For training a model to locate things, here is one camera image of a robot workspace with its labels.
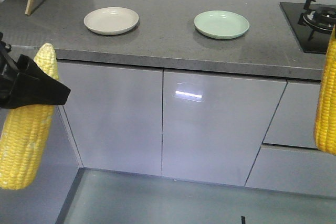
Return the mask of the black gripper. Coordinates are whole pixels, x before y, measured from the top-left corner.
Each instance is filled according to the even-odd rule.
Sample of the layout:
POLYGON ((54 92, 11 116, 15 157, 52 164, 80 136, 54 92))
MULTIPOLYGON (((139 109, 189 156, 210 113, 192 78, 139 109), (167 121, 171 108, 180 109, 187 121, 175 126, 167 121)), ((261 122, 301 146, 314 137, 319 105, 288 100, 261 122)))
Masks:
POLYGON ((20 55, 15 62, 8 53, 12 46, 1 33, 1 108, 26 105, 64 105, 70 89, 42 71, 31 58, 20 55))

